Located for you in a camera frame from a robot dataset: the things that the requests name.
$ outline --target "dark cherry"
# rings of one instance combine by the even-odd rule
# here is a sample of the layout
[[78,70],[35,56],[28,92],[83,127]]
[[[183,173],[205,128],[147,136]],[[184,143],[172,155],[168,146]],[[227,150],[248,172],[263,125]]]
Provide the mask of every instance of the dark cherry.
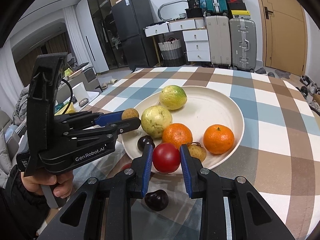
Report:
[[156,147],[154,142],[153,142],[153,139],[152,139],[152,137],[150,135],[142,136],[138,140],[138,143],[137,143],[138,149],[143,152],[144,147],[146,146],[146,144],[151,144],[153,146],[153,149]]
[[144,201],[153,211],[161,211],[168,206],[169,197],[164,190],[159,189],[155,192],[147,193]]

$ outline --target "refrigerator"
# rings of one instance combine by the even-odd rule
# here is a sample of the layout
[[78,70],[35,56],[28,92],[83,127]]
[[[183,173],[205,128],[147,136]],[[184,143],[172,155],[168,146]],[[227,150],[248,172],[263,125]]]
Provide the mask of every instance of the refrigerator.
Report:
[[112,6],[112,14],[129,68],[157,64],[152,38],[144,32],[154,23],[149,0],[122,0]]

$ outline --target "human hand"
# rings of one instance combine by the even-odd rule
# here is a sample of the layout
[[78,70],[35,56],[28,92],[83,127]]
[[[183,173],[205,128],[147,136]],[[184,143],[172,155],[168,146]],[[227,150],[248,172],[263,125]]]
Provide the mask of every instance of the human hand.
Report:
[[66,198],[71,194],[73,181],[72,171],[58,176],[48,173],[45,169],[37,170],[36,174],[30,177],[23,177],[23,174],[24,173],[22,172],[21,181],[29,192],[37,195],[43,195],[41,185],[50,186],[59,183],[59,185],[57,185],[53,190],[53,194],[56,197]]

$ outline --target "checkered tablecloth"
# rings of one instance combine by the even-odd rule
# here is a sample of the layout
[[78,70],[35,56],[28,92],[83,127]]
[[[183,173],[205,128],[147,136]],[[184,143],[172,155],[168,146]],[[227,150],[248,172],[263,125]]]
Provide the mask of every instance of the checkered tablecloth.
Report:
[[[173,84],[211,88],[238,104],[244,137],[236,152],[213,171],[232,179],[245,176],[294,237],[305,239],[320,219],[320,131],[303,96],[288,82],[228,69],[148,68],[120,80],[84,110],[125,110]],[[118,142],[113,154],[75,170],[75,184],[79,187],[91,176],[112,177],[130,161]],[[156,174],[149,191],[157,189],[168,193],[169,206],[153,212],[144,200],[137,200],[132,206],[133,239],[198,239],[201,200],[188,198],[182,177]]]

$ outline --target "silver suitcase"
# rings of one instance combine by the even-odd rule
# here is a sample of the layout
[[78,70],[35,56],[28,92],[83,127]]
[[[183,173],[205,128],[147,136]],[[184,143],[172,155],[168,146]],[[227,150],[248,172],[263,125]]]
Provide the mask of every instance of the silver suitcase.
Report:
[[230,20],[233,69],[254,72],[257,62],[256,24],[248,19]]
[[229,19],[226,16],[209,16],[205,18],[211,63],[231,65],[231,41]]

